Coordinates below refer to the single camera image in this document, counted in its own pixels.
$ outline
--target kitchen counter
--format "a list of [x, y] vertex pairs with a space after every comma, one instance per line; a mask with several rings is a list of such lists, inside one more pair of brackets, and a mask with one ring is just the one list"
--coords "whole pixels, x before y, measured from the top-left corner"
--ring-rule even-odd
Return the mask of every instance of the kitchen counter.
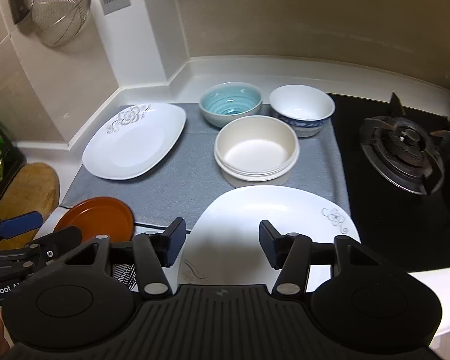
[[[123, 105], [147, 102], [191, 103], [210, 86], [227, 81], [245, 81], [260, 88], [264, 102], [276, 87], [299, 83], [315, 86], [329, 93], [387, 102], [396, 92], [406, 107], [448, 115], [450, 92], [422, 81], [375, 69], [348, 64], [301, 59], [264, 57], [210, 57], [192, 59], [164, 85], [120, 88], [87, 121], [68, 144], [19, 142], [27, 161], [51, 165], [60, 178], [60, 200], [63, 199], [81, 166], [82, 152], [93, 134]], [[53, 230], [62, 208], [58, 208], [37, 234]], [[171, 271], [169, 278], [176, 274]], [[438, 335], [450, 331], [450, 268], [413, 273], [431, 287], [443, 307]]]

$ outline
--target mesh strainer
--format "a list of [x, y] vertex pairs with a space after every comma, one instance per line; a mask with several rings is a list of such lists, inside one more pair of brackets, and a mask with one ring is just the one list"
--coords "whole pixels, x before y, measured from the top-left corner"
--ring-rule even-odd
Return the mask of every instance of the mesh strainer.
[[32, 0], [31, 20], [47, 46], [65, 44], [82, 28], [90, 0]]

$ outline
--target striped object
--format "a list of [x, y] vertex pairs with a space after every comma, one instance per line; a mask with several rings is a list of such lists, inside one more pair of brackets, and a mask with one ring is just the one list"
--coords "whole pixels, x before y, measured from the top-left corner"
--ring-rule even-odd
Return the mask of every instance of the striped object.
[[135, 266], [120, 264], [113, 266], [113, 278], [125, 284], [130, 291], [138, 292]]

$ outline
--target orange pan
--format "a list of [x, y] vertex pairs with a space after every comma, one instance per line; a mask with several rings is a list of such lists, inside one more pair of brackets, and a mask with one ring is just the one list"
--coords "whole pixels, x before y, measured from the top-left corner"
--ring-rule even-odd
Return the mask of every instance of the orange pan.
[[130, 241], [133, 234], [133, 215], [121, 200], [99, 197], [73, 206], [56, 224], [54, 233], [75, 226], [82, 231], [82, 242], [99, 234], [106, 234], [111, 242]]

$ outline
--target gas stove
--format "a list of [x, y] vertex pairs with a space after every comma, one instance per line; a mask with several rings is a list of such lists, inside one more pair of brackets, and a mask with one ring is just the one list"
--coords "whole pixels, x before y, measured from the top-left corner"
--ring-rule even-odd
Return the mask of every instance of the gas stove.
[[408, 272], [450, 267], [450, 124], [332, 95], [351, 216], [363, 244]]

